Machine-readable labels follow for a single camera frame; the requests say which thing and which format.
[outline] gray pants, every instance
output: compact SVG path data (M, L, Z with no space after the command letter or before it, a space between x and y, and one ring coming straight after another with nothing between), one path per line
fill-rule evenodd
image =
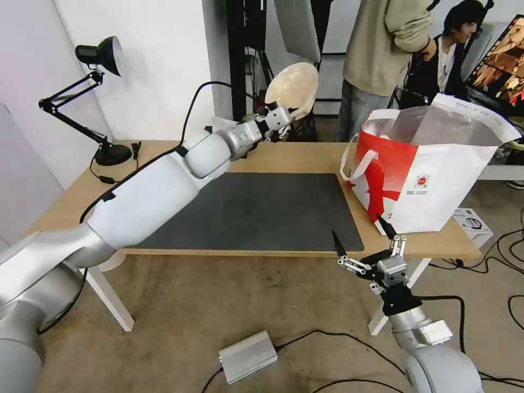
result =
M337 142L347 142L360 131L371 111L384 109L390 97L375 96L357 89L344 79L342 104L338 114Z

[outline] bag handle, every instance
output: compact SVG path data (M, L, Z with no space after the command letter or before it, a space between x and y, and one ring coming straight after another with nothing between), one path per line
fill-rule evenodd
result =
M345 181L352 182L356 178L359 178L364 174L367 167L371 164L371 161L378 158L378 153L374 150L368 150L366 154L362 157L362 160L360 161L359 165L356 167L353 174L349 174L349 176L346 176L344 173L344 167L346 166L346 161L348 160L348 154L349 154L349 148L351 144L348 144L346 146L346 150L344 150L344 154L342 154L342 161L340 163L340 175Z

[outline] monitor screen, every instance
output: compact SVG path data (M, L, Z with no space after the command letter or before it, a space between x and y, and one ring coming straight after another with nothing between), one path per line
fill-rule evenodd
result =
M466 84L496 102L524 108L524 15L517 15Z

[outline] lamp base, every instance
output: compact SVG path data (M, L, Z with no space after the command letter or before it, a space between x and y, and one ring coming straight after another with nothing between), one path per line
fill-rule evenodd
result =
M100 149L94 156L98 165L112 166L122 164L131 158L131 150L124 145L112 145L108 142L102 143Z

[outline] beige sweater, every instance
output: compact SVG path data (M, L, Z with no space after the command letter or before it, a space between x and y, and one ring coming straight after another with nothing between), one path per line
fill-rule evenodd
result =
M431 0L361 0L351 33L344 79L377 96L390 96L411 52L425 48Z

